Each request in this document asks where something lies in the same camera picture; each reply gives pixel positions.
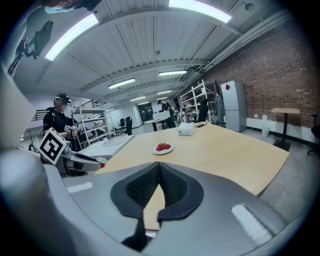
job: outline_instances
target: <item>doorway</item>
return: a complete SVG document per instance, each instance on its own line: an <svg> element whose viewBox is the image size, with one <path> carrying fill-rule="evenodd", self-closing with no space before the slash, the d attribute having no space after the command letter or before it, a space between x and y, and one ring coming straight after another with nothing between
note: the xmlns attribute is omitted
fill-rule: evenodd
<svg viewBox="0 0 320 256"><path fill-rule="evenodd" d="M146 122L153 119L154 111L152 109L151 103L140 105L138 107L142 122Z"/></svg>

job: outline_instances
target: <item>tissue box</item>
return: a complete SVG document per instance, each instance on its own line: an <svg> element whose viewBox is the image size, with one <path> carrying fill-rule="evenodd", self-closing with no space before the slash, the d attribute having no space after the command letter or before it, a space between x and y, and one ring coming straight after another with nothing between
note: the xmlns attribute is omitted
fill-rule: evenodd
<svg viewBox="0 0 320 256"><path fill-rule="evenodd" d="M178 127L179 135L191 136L192 134L194 134L194 131L195 131L195 127L193 122L191 123L182 122Z"/></svg>

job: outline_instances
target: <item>refrigerator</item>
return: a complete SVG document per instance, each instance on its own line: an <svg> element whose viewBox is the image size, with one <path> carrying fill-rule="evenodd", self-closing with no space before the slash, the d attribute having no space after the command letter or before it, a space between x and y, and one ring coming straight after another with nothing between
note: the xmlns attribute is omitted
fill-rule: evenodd
<svg viewBox="0 0 320 256"><path fill-rule="evenodd" d="M225 110L225 127L235 132L247 128L247 108L244 85L237 81L221 84Z"/></svg>

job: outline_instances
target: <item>high table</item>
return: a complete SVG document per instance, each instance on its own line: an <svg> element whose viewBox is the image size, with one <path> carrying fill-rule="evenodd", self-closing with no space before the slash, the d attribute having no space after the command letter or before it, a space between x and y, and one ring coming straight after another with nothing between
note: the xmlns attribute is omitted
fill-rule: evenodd
<svg viewBox="0 0 320 256"><path fill-rule="evenodd" d="M105 142L98 141L79 151L79 153L84 154L88 157L105 158L107 160L110 160L120 149L122 149L133 138L133 135L129 135L120 144L113 146L103 146Z"/></svg>
<svg viewBox="0 0 320 256"><path fill-rule="evenodd" d="M166 118L160 118L160 119L152 119L152 120L146 121L146 122L144 122L144 123L145 123L145 124L152 124L153 130L154 130L155 132L157 132L157 131L158 131L157 122L161 122L161 121L164 121L164 120L167 120L167 119L168 119L168 117L166 117Z"/></svg>
<svg viewBox="0 0 320 256"><path fill-rule="evenodd" d="M300 110L298 108L290 108L290 107L275 107L274 109L271 110L271 112L284 114L282 139L281 140L277 139L273 145L285 151L289 151L290 143L285 142L286 134L287 134L287 125L288 125L288 114L300 115Z"/></svg>
<svg viewBox="0 0 320 256"><path fill-rule="evenodd" d="M165 155L155 155L152 149L159 143L173 144L174 149ZM166 162L225 177L258 195L277 175L288 155L258 139L207 124L195 128L192 136L179 136L178 128L138 135L96 174ZM159 229L157 214L164 207L164 194L158 186L144 209L146 229Z"/></svg>

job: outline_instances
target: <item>trash bin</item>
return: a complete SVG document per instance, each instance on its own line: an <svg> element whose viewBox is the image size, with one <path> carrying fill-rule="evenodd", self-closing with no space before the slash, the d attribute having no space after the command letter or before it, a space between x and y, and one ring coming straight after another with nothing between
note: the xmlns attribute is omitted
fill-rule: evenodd
<svg viewBox="0 0 320 256"><path fill-rule="evenodd" d="M268 137L269 136L270 127L262 126L262 136Z"/></svg>

